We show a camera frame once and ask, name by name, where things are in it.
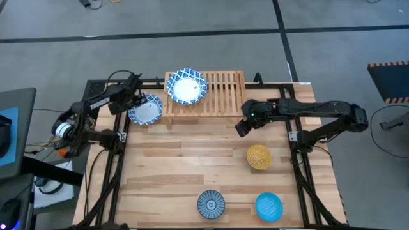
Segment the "white label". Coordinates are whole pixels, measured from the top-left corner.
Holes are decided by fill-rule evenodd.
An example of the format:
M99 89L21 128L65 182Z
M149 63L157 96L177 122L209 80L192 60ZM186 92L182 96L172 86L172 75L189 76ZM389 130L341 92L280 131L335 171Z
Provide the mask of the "white label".
M109 98L105 98L105 99L102 99L102 100L99 101L99 102L95 102L94 104L90 105L89 107L91 108L91 110L93 110L93 109L95 109L95 108L98 108L98 107L100 107L100 106L105 105L105 104L108 103L108 102L109 102Z

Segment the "table leg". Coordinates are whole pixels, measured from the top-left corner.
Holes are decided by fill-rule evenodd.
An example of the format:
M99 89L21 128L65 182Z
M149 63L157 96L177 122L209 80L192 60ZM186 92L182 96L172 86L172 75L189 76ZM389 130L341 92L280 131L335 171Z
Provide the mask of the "table leg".
M172 129L172 118L165 118L166 128L168 130Z

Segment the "blue patterned bowl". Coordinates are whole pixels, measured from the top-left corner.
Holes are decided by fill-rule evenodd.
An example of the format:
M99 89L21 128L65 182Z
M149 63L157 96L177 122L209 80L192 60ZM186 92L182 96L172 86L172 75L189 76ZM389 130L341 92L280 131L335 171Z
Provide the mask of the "blue patterned bowl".
M162 115L162 101L156 95L145 94L147 102L128 110L129 119L137 125L151 125Z
M167 94L175 102L191 105L200 101L206 94L207 82L203 74L184 68L172 73L166 84Z
M280 198L271 192L260 194L256 200L256 212L265 222L276 222L282 215Z
M216 190L204 191L197 200L197 209L202 217L213 220L223 214L224 198Z

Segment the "wooden tabletop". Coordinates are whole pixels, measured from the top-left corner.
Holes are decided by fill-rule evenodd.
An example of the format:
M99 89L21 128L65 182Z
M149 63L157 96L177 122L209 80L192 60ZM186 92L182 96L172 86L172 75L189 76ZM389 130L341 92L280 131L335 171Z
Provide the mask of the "wooden tabletop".
M314 102L311 85L294 83L297 100ZM163 89L144 90L164 97ZM276 89L247 89L256 100L279 98ZM125 114L121 119L122 130ZM290 164L288 135L284 122L252 130L240 138L235 130L237 118L175 118L173 129L163 121L150 126L130 125L116 223L130 227L302 227L296 181ZM319 118L302 118L304 130L321 125ZM96 130L113 128L114 116L107 106L100 110ZM262 144L272 153L272 165L264 171L250 167L247 149ZM89 152L87 171L101 150ZM309 153L316 193L334 215L346 222L329 156L318 149ZM107 153L96 162L90 188L90 206L99 198ZM197 198L205 190L219 191L226 209L216 220L206 220L197 211ZM284 206L283 216L273 224L263 222L254 210L261 193L277 194ZM311 201L306 194L310 222L314 222ZM85 186L82 184L73 223L83 219ZM104 211L108 219L110 198Z

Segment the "black metal frame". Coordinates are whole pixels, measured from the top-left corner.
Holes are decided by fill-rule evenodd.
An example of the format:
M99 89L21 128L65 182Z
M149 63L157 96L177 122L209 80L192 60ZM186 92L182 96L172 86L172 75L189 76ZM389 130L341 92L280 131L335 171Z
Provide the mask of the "black metal frame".
M144 85L143 84L142 89L163 89L164 88L164 79L158 79L156 77L155 79L141 79L141 80L143 82L156 82L155 85L153 84ZM122 80L112 80L112 82L122 82ZM245 85L246 89L277 89L280 92L281 98L286 98L286 91L287 91L289 94L289 97L295 99L295 90L294 90L294 86L292 83L288 83L288 84L267 83L265 84L259 73L256 74L253 82L257 84L251 84L251 83L246 84ZM284 122L286 124L287 132L292 131L291 121L287 119ZM115 119L115 124L114 124L115 130L118 130L119 123L120 123L120 115L117 115ZM126 134L128 134L129 124L130 124L129 119L126 119L125 126L123 128L123 132L125 132ZM298 131L302 130L301 121L299 118L295 120L295 126ZM313 212L314 212L314 219L316 223L315 224L310 223L309 215L307 211L307 203L305 201L304 189L302 185L302 183L304 182L299 182L298 180L299 178L297 178L297 173L300 173L300 168L298 166L298 158L297 158L298 151L294 143L291 142L290 139L288 141L289 141L289 147L291 150L291 158L293 162L294 175L295 175L296 182L297 182L296 186L297 186L298 198L300 202L300 209L301 209L301 215L302 215L304 227L305 228L315 228L315 229L360 229L360 228L350 227L347 225L345 226L322 225L321 214L320 214L319 208L317 207L317 204L315 203L313 203ZM301 154L302 154L302 160L304 161L306 183L309 188L308 190L309 192L312 192L313 194L315 194L315 187L314 187L313 176L311 173L311 166L309 163L308 155L307 153L301 153ZM124 157L125 157L125 150L123 150L123 152L120 153L119 158L118 158L117 170L120 170L120 172L122 171ZM105 169L102 193L104 192L104 190L106 189L106 186L109 183L113 159L114 159L114 156L110 154L108 161L107 161L106 169ZM118 184L115 186L114 191L112 192L111 208L109 210L109 222L114 222L114 218L115 218L116 206L118 203L118 196L119 196L119 189L120 189L120 177L121 177L121 173L119 173ZM323 207L322 203L319 203L319 206L322 210L322 207ZM99 211L96 222L95 222L96 225L102 224L103 211L104 211L103 208Z

